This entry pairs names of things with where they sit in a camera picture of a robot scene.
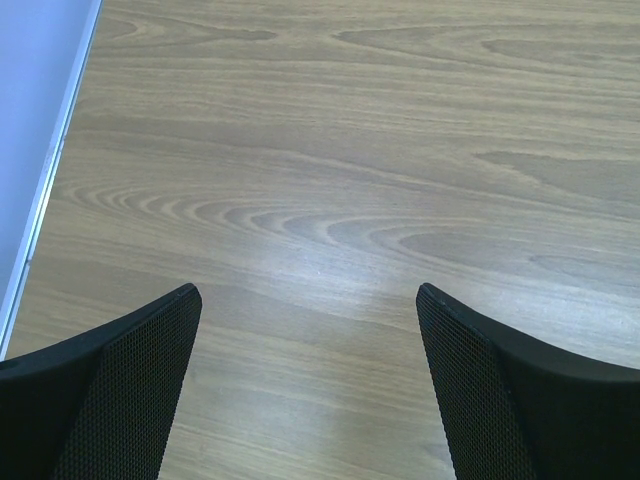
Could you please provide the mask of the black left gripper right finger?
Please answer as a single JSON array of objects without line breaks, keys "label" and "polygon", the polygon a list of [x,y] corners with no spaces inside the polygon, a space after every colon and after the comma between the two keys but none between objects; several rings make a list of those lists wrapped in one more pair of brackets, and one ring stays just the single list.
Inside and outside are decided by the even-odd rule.
[{"label": "black left gripper right finger", "polygon": [[545,343],[429,283],[416,308],[456,478],[638,478],[638,370]]}]

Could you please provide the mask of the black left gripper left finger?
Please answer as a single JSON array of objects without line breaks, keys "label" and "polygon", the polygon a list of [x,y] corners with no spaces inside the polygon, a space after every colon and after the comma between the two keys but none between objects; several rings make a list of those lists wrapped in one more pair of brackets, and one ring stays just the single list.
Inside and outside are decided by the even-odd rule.
[{"label": "black left gripper left finger", "polygon": [[2,478],[158,478],[201,310],[188,283],[2,361]]}]

